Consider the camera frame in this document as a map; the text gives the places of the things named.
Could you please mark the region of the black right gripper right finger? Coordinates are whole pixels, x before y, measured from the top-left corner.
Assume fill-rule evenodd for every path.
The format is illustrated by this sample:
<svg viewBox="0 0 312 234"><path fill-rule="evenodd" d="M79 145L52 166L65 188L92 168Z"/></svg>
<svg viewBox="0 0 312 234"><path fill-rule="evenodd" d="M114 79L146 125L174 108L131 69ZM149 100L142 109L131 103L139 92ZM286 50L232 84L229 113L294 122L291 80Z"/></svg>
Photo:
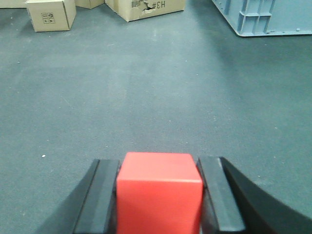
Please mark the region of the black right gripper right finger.
<svg viewBox="0 0 312 234"><path fill-rule="evenodd" d="M312 219L271 196L224 157L199 157L203 234L310 234Z"/></svg>

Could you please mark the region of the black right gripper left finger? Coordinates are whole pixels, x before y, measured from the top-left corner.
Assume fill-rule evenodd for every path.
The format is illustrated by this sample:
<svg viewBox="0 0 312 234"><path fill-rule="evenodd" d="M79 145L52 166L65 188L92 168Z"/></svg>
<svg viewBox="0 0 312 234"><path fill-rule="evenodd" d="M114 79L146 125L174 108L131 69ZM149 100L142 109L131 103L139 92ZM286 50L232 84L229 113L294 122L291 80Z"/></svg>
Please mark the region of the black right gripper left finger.
<svg viewBox="0 0 312 234"><path fill-rule="evenodd" d="M94 159L84 177L37 229L38 234L115 234L120 161Z"/></svg>

